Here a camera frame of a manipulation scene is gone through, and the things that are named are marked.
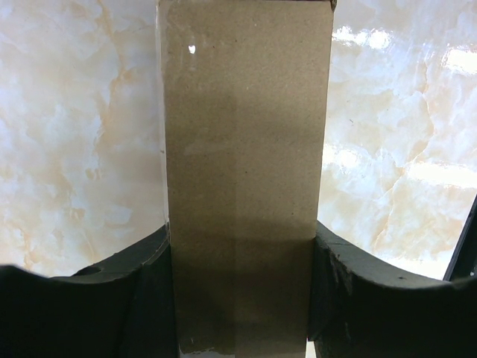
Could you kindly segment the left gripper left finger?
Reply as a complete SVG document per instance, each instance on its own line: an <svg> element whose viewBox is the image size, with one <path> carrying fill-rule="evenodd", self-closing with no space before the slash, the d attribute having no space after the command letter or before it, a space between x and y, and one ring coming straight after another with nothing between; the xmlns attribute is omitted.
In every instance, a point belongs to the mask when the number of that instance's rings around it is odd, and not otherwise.
<svg viewBox="0 0 477 358"><path fill-rule="evenodd" d="M168 226L69 277L1 267L2 357L177 357Z"/></svg>

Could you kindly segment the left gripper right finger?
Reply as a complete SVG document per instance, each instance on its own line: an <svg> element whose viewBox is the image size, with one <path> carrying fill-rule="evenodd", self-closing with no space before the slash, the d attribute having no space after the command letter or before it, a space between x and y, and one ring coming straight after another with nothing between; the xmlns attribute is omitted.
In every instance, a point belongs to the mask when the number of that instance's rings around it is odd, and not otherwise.
<svg viewBox="0 0 477 358"><path fill-rule="evenodd" d="M308 338L319 357L475 357L476 279L411 273L318 223Z"/></svg>

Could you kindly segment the brown cardboard express box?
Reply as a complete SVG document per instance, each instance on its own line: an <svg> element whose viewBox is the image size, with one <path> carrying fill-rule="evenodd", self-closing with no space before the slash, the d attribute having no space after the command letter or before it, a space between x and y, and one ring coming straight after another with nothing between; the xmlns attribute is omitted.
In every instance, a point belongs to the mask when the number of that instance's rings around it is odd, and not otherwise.
<svg viewBox="0 0 477 358"><path fill-rule="evenodd" d="M334 1L160 1L181 357L303 357Z"/></svg>

